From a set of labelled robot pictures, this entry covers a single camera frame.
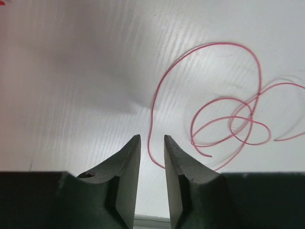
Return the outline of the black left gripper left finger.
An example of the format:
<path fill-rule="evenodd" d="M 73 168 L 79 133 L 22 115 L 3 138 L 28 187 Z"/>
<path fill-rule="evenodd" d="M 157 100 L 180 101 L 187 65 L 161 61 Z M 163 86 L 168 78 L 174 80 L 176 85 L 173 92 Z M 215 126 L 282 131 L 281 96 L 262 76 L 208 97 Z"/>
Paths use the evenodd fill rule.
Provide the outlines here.
<path fill-rule="evenodd" d="M 131 229 L 141 137 L 95 167 L 69 172 L 1 172 L 3 229 Z"/>

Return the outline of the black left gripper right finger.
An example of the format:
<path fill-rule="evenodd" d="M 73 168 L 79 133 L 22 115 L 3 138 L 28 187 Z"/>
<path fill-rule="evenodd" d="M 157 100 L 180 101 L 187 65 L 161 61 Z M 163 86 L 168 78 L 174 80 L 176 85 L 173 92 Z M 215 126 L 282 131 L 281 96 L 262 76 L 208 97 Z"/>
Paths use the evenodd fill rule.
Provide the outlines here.
<path fill-rule="evenodd" d="M 164 137 L 173 229 L 302 229 L 303 172 L 218 173 Z"/>

